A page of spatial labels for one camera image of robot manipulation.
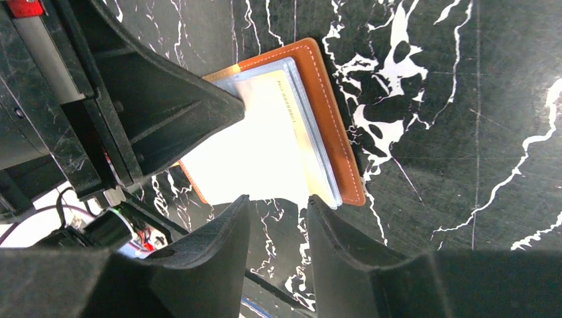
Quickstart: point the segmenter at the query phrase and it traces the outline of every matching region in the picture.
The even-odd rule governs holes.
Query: black plastic bracket
[[[0,33],[0,47],[4,52],[0,58],[0,103],[21,110],[23,120],[29,121],[79,197],[103,189],[103,181],[83,144],[3,7],[0,7]],[[6,148],[0,150],[6,153],[18,149],[14,144],[3,146]]]
[[[249,239],[245,195],[213,221],[142,261],[102,248],[2,248],[0,271],[9,273],[0,275],[2,313],[238,317]]]
[[[340,219],[318,196],[308,204],[318,316],[557,317],[559,251],[442,250],[406,261]]]
[[[116,184],[168,168],[243,118],[238,99],[145,48],[102,2],[52,1],[96,92],[64,108],[86,110]]]
[[[6,171],[0,170],[0,224],[15,222],[34,213],[36,211],[31,200]]]

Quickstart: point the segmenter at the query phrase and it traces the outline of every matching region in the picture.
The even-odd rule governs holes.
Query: wallet
[[[298,68],[300,79],[331,164],[331,171],[341,196],[341,202],[356,206],[364,205],[365,193],[363,192],[357,163],[347,139],[347,132],[339,113],[319,46],[314,39],[305,38],[266,54],[239,62],[203,78],[207,81],[217,82],[234,74],[284,58],[292,58]],[[186,169],[182,162],[180,162],[180,165],[201,200],[206,203],[197,183],[190,176],[189,169]]]

